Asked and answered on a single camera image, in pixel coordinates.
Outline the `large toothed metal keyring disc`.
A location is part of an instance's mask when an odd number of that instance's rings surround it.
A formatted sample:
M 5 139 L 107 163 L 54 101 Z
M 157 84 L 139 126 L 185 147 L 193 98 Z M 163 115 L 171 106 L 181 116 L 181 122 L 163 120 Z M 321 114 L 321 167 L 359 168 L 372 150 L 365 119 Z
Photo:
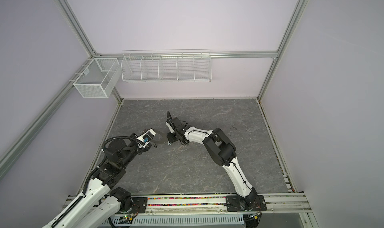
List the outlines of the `large toothed metal keyring disc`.
M 155 132 L 156 132 L 156 135 L 154 137 L 154 142 L 156 144 L 166 144 L 166 145 L 170 144 L 166 133 L 163 133 L 157 130 L 155 130 Z

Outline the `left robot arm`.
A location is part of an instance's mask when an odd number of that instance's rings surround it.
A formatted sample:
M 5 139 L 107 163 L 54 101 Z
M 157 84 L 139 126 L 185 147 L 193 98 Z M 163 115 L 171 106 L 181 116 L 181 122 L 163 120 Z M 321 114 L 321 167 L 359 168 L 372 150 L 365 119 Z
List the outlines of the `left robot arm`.
M 47 228 L 97 228 L 116 213 L 128 215 L 131 221 L 144 213 L 147 201 L 132 198 L 130 192 L 117 188 L 128 164 L 136 155 L 148 151 L 156 135 L 152 129 L 140 136 L 115 137 L 104 141 L 105 157 L 89 174 L 83 190 L 54 219 Z

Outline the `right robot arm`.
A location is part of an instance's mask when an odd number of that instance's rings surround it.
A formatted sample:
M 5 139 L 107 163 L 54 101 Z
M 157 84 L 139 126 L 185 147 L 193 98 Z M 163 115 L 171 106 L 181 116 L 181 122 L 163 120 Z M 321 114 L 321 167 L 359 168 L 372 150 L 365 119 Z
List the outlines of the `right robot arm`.
M 181 121 L 177 117 L 173 118 L 169 111 L 167 111 L 166 126 L 170 130 L 167 133 L 169 145 L 177 141 L 183 146 L 188 146 L 190 143 L 201 144 L 206 148 L 211 159 L 226 171 L 240 199 L 237 209 L 241 211 L 262 209 L 262 199 L 242 171 L 234 143 L 221 129 L 197 129 L 188 122 Z

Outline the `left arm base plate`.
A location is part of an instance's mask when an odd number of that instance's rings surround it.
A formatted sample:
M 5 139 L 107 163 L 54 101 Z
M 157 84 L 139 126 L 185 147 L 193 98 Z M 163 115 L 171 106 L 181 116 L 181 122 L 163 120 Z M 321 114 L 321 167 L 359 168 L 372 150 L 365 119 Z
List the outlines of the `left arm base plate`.
M 146 212 L 147 197 L 131 197 L 121 202 L 121 214 L 143 214 Z

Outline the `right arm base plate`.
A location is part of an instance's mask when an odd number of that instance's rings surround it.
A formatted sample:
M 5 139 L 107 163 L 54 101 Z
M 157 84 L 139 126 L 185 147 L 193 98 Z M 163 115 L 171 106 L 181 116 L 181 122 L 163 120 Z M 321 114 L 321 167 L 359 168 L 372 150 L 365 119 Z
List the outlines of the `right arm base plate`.
M 238 195 L 226 196 L 225 206 L 228 212 L 265 212 L 267 205 L 265 198 L 261 195 L 243 198 Z

